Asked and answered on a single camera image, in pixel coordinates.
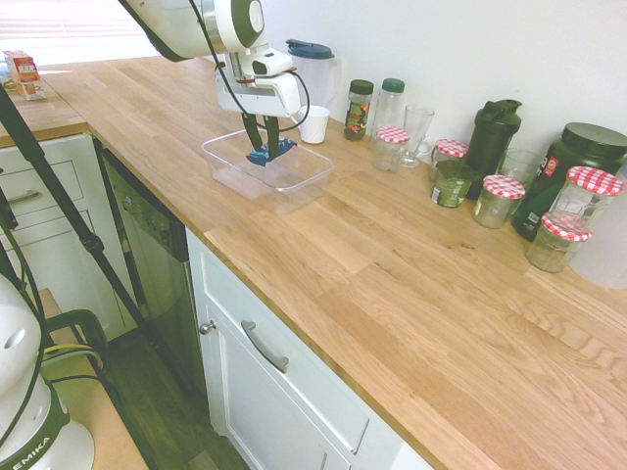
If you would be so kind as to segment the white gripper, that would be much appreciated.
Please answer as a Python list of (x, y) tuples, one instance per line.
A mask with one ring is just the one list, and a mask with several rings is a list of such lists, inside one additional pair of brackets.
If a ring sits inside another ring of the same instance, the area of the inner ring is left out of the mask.
[(263, 140), (255, 115), (265, 116), (268, 160), (279, 156), (278, 118), (289, 118), (301, 109), (297, 78), (291, 73), (273, 77), (257, 77), (252, 84), (240, 84), (227, 76), (230, 93), (219, 72), (216, 73), (217, 100), (225, 111), (243, 113), (246, 134), (254, 151), (260, 150)]

